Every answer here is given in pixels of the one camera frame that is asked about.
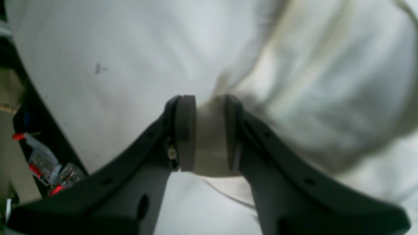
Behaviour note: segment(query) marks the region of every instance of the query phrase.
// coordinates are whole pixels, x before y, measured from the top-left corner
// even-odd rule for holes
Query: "dark stain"
[[[100,63],[97,63],[96,64],[96,69],[95,69],[95,71],[94,71],[94,74],[95,75],[98,75],[98,74],[100,74],[101,72],[106,72],[107,71],[107,68],[106,67],[103,67]]]

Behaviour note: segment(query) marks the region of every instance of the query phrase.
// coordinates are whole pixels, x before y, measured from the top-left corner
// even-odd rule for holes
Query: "screw hole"
[[[108,185],[108,184],[110,184],[112,182],[112,179],[111,178],[107,178],[107,179],[104,179],[103,181],[102,181],[102,185],[104,186],[104,185]]]
[[[138,209],[136,212],[137,220],[142,220],[147,215],[149,205],[150,201],[148,200],[147,195],[143,195],[139,201]]]
[[[313,181],[312,179],[308,179],[308,178],[305,179],[305,183],[308,185],[315,185],[315,181]]]

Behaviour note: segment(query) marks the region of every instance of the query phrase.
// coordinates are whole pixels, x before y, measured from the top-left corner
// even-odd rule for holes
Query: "white cloth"
[[[7,11],[34,86],[89,172],[126,148],[172,95],[196,94],[200,120],[210,120],[215,89],[214,97],[238,96],[312,164],[403,205],[417,224],[417,5],[45,0],[7,1]],[[200,137],[224,146],[217,135]],[[198,152],[199,174],[228,175],[222,149]],[[213,157],[219,168],[204,164]],[[251,205],[242,178],[205,180]]]
[[[325,173],[404,206],[409,234],[418,234],[417,6],[289,1],[253,70],[218,91],[238,96]],[[245,181],[206,180],[253,204]]]

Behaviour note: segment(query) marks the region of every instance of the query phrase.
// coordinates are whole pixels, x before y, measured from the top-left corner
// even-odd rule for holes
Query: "black frame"
[[[171,99],[121,156],[87,180],[15,209],[8,227],[28,234],[151,235],[167,179],[179,160],[181,165],[182,156],[169,157],[168,151],[174,146],[177,155],[186,153],[187,167],[194,153],[187,140],[194,140],[196,107],[189,98]],[[178,110],[188,114],[178,115]],[[402,208],[315,170],[235,97],[226,96],[225,114],[229,163],[251,185],[264,235],[400,235],[410,228]],[[179,142],[176,130],[183,132]]]

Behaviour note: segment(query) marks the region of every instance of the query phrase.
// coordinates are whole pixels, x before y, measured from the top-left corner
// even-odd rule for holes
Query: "crumpled cloth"
[[[223,94],[235,95],[313,166],[403,206],[417,224],[417,9],[406,0],[288,1],[251,72],[222,77],[199,107],[202,122],[221,112]],[[211,129],[198,130],[198,142],[222,142]],[[202,170],[225,166],[225,151],[198,148],[196,159],[209,184],[254,206],[242,177]]]

